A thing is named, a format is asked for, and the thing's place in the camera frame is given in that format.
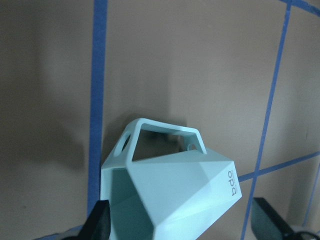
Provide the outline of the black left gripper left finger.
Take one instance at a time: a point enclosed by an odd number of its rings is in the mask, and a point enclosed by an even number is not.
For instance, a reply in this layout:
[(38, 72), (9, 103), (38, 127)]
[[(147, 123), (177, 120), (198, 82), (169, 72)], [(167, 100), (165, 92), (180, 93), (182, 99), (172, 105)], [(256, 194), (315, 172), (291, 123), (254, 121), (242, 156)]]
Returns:
[(108, 200), (96, 202), (79, 232), (80, 240), (108, 240), (111, 234), (111, 214)]

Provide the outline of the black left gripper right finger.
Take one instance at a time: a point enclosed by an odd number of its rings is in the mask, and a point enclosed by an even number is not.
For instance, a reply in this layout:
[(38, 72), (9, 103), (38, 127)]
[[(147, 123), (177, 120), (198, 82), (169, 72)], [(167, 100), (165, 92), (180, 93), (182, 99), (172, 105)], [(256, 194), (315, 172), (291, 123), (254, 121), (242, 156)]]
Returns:
[(292, 240), (294, 230), (263, 197), (254, 197), (251, 229), (257, 240)]

